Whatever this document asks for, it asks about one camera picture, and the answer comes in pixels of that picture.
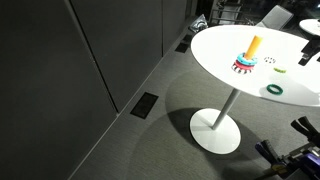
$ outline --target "stacking ring toy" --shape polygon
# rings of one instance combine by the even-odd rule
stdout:
[[[232,67],[231,67],[235,72],[239,73],[239,74],[247,74],[247,73],[251,73],[253,71],[253,68],[251,69],[241,69],[240,67],[238,67],[236,65],[236,63],[233,63]]]
[[[265,57],[264,58],[264,61],[266,62],[266,63],[272,63],[272,64],[274,64],[275,62],[276,62],[276,60],[275,59],[273,59],[272,57]]]
[[[286,73],[287,70],[283,69],[283,68],[273,68],[273,70],[277,71],[278,73]]]
[[[254,66],[246,66],[246,65],[243,65],[241,64],[239,61],[235,61],[234,64],[236,66],[238,66],[240,69],[244,69],[244,70],[251,70],[253,69]]]
[[[253,57],[251,60],[247,60],[246,58],[243,57],[244,56],[244,53],[241,53],[239,54],[239,56],[237,57],[237,60],[243,64],[243,65],[246,65],[246,66],[253,66],[255,64],[258,63],[258,59]]]
[[[275,95],[280,95],[283,93],[283,89],[275,84],[269,84],[267,86],[267,90],[271,93],[271,94],[275,94]]]

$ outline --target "wall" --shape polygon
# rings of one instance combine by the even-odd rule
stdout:
[[[66,179],[115,119],[63,0],[0,3],[0,179]]]
[[[72,0],[121,111],[161,59],[161,0]]]
[[[186,0],[163,0],[163,54],[182,32],[186,8]]]
[[[0,2],[1,179],[68,178],[178,37],[186,2],[72,3],[85,37],[68,0]]]

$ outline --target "round table base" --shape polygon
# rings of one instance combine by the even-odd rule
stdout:
[[[237,124],[226,115],[215,130],[212,125],[219,116],[216,109],[202,109],[191,118],[190,130],[193,138],[204,149],[216,154],[233,152],[240,144],[241,135]]]

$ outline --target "green ring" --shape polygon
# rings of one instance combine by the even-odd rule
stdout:
[[[275,71],[277,71],[277,72],[279,72],[279,73],[286,73],[287,72],[287,70],[285,70],[285,69],[279,69],[279,68],[273,68],[273,70],[275,70]]]
[[[275,84],[269,84],[269,85],[267,86],[267,90],[268,90],[271,94],[275,94],[275,95],[280,95],[280,94],[283,93],[283,89],[282,89],[280,86],[275,85]]]

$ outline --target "floor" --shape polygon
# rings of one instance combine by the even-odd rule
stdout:
[[[298,29],[286,31],[302,36]],[[190,134],[190,118],[202,108],[221,110],[232,88],[203,70],[190,48],[174,51],[188,33],[185,28],[72,180],[254,179],[270,166],[256,152],[257,142],[268,139],[279,155],[285,155],[307,143],[290,126],[294,119],[307,116],[320,129],[318,108],[242,93],[229,112],[240,128],[240,146],[226,155],[202,149]],[[144,92],[159,96],[146,119],[130,114]]]

